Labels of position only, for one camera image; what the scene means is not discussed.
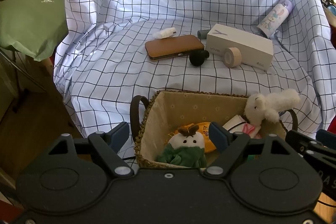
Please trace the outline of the grey cylinder object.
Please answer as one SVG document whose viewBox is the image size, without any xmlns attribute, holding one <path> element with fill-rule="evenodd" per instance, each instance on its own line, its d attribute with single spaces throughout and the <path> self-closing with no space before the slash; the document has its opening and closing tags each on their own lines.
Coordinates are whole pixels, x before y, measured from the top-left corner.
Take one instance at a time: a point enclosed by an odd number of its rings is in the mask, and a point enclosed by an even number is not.
<svg viewBox="0 0 336 224">
<path fill-rule="evenodd" d="M 206 39 L 207 38 L 207 34 L 210 32 L 210 30 L 199 30 L 197 32 L 197 37 L 200 40 Z"/>
</svg>

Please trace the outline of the white phone box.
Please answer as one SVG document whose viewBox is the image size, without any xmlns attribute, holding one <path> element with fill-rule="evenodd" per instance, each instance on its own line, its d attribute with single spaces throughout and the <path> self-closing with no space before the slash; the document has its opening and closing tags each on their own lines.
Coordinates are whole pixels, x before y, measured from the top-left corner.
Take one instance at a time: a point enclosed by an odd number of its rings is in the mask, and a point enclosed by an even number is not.
<svg viewBox="0 0 336 224">
<path fill-rule="evenodd" d="M 237 28 L 216 24 L 207 34 L 206 50 L 223 57 L 224 50 L 236 47 L 240 50 L 242 64 L 267 71 L 273 60 L 273 44 L 263 38 Z"/>
</svg>

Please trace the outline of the small white plush piece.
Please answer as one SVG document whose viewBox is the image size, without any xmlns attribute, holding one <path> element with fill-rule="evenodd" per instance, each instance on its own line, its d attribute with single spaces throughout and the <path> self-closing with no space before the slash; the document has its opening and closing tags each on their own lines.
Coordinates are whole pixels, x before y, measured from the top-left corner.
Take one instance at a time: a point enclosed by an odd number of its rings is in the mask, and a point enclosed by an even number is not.
<svg viewBox="0 0 336 224">
<path fill-rule="evenodd" d="M 158 32 L 155 32 L 153 34 L 153 38 L 155 39 L 165 39 L 165 38 L 170 38 L 176 34 L 176 28 L 175 27 L 170 27 L 170 28 L 165 28 L 163 30 L 160 30 Z"/>
</svg>

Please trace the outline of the green white plush toy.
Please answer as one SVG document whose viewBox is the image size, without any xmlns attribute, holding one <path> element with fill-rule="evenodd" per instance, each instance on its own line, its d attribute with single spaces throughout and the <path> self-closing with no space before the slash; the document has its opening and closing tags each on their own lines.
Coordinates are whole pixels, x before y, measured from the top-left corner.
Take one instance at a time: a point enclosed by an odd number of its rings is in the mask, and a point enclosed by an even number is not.
<svg viewBox="0 0 336 224">
<path fill-rule="evenodd" d="M 192 136 L 197 132 L 198 128 L 196 125 L 188 130 L 182 128 L 179 132 L 183 136 Z M 157 157 L 157 162 L 188 168 L 205 168 L 207 166 L 205 150 L 198 146 L 173 149 L 170 144 L 167 144 L 163 152 Z"/>
</svg>

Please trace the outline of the green printed cushion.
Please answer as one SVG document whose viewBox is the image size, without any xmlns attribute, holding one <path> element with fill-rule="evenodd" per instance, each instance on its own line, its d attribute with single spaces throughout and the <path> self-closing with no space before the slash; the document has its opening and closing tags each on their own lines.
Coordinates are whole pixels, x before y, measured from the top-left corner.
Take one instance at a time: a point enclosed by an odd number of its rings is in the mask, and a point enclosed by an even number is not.
<svg viewBox="0 0 336 224">
<path fill-rule="evenodd" d="M 65 0 L 1 2 L 1 47 L 36 61 L 52 56 L 67 36 Z"/>
</svg>

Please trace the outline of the blue checked cloth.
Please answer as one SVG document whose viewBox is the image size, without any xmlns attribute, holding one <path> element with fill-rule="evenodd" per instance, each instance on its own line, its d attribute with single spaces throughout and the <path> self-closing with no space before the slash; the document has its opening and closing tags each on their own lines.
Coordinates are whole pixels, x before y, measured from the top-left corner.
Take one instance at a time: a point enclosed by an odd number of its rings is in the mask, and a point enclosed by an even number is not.
<svg viewBox="0 0 336 224">
<path fill-rule="evenodd" d="M 235 69 L 211 56 L 151 61 L 145 43 L 174 27 L 179 35 L 224 24 L 256 34 L 279 0 L 65 0 L 68 35 L 57 48 L 54 83 L 83 136 L 129 120 L 131 99 L 161 89 L 240 94 L 292 88 L 298 128 L 314 137 L 335 117 L 335 48 L 321 0 L 290 0 L 293 11 L 272 37 L 267 71 Z"/>
</svg>

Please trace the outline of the brown leather case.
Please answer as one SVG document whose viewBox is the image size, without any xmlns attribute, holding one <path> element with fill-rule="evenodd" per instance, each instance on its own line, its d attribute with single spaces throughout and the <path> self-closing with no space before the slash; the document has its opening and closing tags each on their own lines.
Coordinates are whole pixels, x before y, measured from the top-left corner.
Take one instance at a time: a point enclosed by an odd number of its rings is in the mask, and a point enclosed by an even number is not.
<svg viewBox="0 0 336 224">
<path fill-rule="evenodd" d="M 155 39 L 145 43 L 147 55 L 153 61 L 185 56 L 204 48 L 202 42 L 194 35 Z"/>
</svg>

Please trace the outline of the beige tape roll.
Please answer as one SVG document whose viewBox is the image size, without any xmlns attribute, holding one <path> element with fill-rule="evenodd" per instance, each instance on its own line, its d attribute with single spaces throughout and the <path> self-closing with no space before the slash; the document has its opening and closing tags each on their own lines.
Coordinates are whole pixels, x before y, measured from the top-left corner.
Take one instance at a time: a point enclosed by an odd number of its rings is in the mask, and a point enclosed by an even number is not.
<svg viewBox="0 0 336 224">
<path fill-rule="evenodd" d="M 234 68 L 242 63 L 242 54 L 236 47 L 229 47 L 224 50 L 223 63 L 228 68 Z"/>
</svg>

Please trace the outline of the purple cartoon bottle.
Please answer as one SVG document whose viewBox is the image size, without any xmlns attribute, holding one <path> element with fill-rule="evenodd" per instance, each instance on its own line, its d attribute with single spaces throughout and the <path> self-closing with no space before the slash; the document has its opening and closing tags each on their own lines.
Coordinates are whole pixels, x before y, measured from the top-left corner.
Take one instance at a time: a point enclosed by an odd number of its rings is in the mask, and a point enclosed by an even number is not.
<svg viewBox="0 0 336 224">
<path fill-rule="evenodd" d="M 290 0 L 279 0 L 277 5 L 259 23 L 257 28 L 264 37 L 269 39 L 282 25 L 292 10 L 293 4 Z"/>
</svg>

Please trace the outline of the white bunny plush toy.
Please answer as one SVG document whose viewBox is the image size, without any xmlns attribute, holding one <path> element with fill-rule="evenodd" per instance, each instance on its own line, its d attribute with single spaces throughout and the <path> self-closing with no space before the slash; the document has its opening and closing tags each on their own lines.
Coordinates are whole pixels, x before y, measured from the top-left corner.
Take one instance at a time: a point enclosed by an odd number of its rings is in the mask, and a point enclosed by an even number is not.
<svg viewBox="0 0 336 224">
<path fill-rule="evenodd" d="M 280 112 L 294 108 L 299 102 L 299 94 L 294 89 L 267 95 L 253 94 L 247 99 L 244 115 L 234 116 L 223 125 L 223 128 L 230 133 L 242 132 L 251 138 L 260 139 L 262 121 L 278 122 Z"/>
</svg>

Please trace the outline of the woven lined basket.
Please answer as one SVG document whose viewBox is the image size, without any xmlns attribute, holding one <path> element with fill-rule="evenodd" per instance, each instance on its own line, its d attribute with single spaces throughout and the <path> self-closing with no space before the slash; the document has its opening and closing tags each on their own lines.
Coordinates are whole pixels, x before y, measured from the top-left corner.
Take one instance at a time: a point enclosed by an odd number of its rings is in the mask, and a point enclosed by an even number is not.
<svg viewBox="0 0 336 224">
<path fill-rule="evenodd" d="M 248 98 L 239 95 L 191 91 L 159 91 L 151 100 L 144 96 L 135 96 L 130 104 L 130 126 L 139 166 L 143 168 L 188 168 L 157 162 L 157 157 L 163 152 L 171 138 L 170 134 L 179 127 L 191 123 L 217 122 L 223 127 L 234 116 L 244 115 Z M 291 128 L 297 130 L 298 120 L 294 108 L 284 112 L 290 113 Z M 263 138 L 273 135 L 284 139 L 287 132 L 280 120 L 276 123 L 264 120 L 259 131 L 261 138 L 250 137 L 248 144 L 253 146 L 253 154 L 260 155 Z M 205 153 L 207 166 L 219 155 L 217 148 L 211 153 Z"/>
</svg>

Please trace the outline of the black fuzzy ball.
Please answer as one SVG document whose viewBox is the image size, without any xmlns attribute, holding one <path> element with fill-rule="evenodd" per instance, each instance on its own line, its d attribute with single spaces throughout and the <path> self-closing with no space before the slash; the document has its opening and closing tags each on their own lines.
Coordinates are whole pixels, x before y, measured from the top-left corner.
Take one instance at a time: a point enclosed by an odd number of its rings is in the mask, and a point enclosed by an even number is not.
<svg viewBox="0 0 336 224">
<path fill-rule="evenodd" d="M 200 67 L 210 57 L 210 53 L 207 50 L 193 51 L 189 55 L 189 61 L 192 66 Z"/>
</svg>

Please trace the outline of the yellow plush toy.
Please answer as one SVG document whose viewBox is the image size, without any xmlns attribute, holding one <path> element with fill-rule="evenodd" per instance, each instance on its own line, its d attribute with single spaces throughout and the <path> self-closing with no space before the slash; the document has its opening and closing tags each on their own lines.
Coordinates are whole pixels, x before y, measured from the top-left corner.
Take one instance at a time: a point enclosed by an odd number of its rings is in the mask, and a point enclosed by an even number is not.
<svg viewBox="0 0 336 224">
<path fill-rule="evenodd" d="M 179 130 L 185 128 L 188 130 L 190 127 L 198 126 L 197 132 L 192 136 L 183 136 Z M 198 146 L 205 150 L 205 153 L 211 153 L 216 150 L 215 145 L 210 141 L 209 138 L 209 126 L 210 122 L 202 122 L 202 123 L 191 123 L 186 126 L 179 127 L 174 133 L 171 133 L 171 138 L 167 142 L 170 144 L 173 149 L 177 149 L 179 147 L 195 147 Z"/>
</svg>

